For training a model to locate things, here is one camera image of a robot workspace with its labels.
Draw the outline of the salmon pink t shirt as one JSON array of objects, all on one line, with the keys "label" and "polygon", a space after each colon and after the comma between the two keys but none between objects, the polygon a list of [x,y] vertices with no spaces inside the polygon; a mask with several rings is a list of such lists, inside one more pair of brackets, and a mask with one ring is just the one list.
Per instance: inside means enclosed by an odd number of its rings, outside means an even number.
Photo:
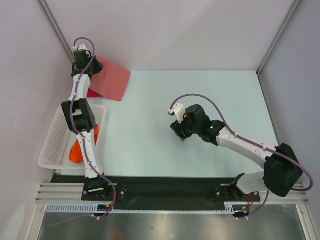
[{"label": "salmon pink t shirt", "polygon": [[126,93],[131,72],[112,61],[96,55],[103,65],[103,70],[92,77],[89,89],[100,94],[102,98],[121,102]]}]

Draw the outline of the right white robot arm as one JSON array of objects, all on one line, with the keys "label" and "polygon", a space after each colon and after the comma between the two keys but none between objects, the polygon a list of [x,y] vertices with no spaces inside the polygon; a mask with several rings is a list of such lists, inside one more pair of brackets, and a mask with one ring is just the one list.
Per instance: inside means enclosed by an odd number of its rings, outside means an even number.
[{"label": "right white robot arm", "polygon": [[272,146],[245,139],[229,130],[226,123],[211,120],[199,104],[186,108],[176,103],[168,114],[176,117],[170,128],[182,141],[197,135],[204,142],[232,150],[262,168],[256,173],[241,173],[233,180],[230,194],[237,201],[259,191],[284,198],[302,176],[293,149],[287,144]]}]

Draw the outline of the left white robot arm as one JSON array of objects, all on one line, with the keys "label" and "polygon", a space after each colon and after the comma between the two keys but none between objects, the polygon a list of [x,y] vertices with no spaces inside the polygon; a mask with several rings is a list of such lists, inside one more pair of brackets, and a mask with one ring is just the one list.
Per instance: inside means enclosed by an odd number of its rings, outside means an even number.
[{"label": "left white robot arm", "polygon": [[73,87],[69,99],[61,104],[61,108],[69,130],[76,135],[83,157],[84,191],[105,200],[110,196],[111,188],[102,179],[104,171],[97,160],[95,143],[96,118],[87,100],[92,77],[103,67],[85,44],[74,49],[75,62],[71,73]]}]

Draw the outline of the folded red t shirt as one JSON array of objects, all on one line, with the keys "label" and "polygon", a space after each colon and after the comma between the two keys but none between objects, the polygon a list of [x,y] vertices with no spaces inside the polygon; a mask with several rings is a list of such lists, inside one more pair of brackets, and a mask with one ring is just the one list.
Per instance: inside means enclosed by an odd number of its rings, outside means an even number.
[{"label": "folded red t shirt", "polygon": [[89,88],[87,92],[87,98],[102,98],[102,96]]}]

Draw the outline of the orange t shirt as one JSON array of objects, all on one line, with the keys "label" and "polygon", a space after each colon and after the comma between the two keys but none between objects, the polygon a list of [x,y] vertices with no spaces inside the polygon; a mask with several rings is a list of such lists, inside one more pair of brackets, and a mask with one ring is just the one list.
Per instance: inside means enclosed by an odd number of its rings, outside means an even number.
[{"label": "orange t shirt", "polygon": [[[96,124],[94,127],[94,142],[95,144],[98,141],[98,137],[99,137],[99,125]],[[74,145],[72,146],[72,148],[70,149],[69,152],[69,160],[75,164],[81,164],[84,161],[83,155],[82,155],[82,151],[81,151],[81,146],[78,140],[75,141]]]}]

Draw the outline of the white plastic basket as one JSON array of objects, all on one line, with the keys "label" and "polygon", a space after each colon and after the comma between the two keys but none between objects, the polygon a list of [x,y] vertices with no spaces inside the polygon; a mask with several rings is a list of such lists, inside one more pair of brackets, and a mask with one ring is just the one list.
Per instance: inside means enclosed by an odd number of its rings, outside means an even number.
[{"label": "white plastic basket", "polygon": [[[102,160],[100,159],[99,145],[103,136],[107,109],[97,104],[91,104],[90,107],[93,111],[96,124],[99,126],[99,135],[96,144],[92,145],[92,142],[95,140],[93,130],[91,133],[85,131],[82,134],[86,137],[85,149],[87,150],[89,160],[96,162],[98,170],[101,171]],[[70,161],[69,158],[71,148],[77,140],[76,134],[70,131],[68,127],[62,108],[59,107],[41,148],[38,165],[41,168],[50,170],[85,171],[86,160],[82,161],[82,163],[74,163]]]}]

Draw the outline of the left aluminium frame post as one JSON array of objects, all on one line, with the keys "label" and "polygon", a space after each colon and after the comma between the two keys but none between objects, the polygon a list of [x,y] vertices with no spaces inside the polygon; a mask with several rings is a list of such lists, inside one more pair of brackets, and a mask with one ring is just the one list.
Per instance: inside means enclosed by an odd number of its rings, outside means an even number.
[{"label": "left aluminium frame post", "polygon": [[48,2],[46,0],[36,0],[37,4],[39,5],[43,15],[45,16],[46,20],[48,21],[54,35],[56,36],[60,46],[62,47],[64,53],[66,54],[69,62],[71,63],[71,70],[73,70],[73,63],[75,62],[75,57],[72,52],[71,45],[68,44],[65,35],[63,34]]}]

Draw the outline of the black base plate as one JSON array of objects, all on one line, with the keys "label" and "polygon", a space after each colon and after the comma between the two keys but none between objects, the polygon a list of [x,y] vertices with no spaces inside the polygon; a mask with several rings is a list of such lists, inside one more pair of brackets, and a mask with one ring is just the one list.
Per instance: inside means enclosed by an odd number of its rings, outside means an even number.
[{"label": "black base plate", "polygon": [[223,211],[225,203],[258,203],[257,191],[242,194],[232,188],[233,178],[110,176],[105,189],[87,193],[84,176],[54,175],[52,183],[82,183],[83,201],[115,202],[120,211]]}]

